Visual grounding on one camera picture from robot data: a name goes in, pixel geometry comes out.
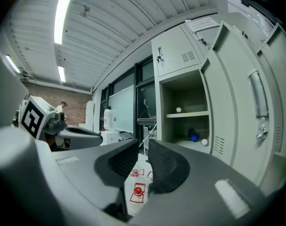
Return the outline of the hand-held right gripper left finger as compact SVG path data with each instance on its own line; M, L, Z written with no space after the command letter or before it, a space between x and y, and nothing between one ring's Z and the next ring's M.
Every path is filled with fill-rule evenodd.
M54 152L59 168L72 186L105 213L128 222L124 182L139 154L137 139L85 149Z

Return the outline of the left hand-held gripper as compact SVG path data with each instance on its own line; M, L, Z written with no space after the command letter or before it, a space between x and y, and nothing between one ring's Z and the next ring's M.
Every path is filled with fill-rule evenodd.
M30 96L22 112L20 126L34 139L41 139L44 133L63 139L63 145L69 150L100 146L103 138L91 130L66 126L65 115L51 106L41 97Z

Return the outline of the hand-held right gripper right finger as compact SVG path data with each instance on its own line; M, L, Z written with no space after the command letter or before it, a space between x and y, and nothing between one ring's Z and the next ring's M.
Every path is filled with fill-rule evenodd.
M133 226L252 226L271 201L212 155L152 139L148 159L153 182Z

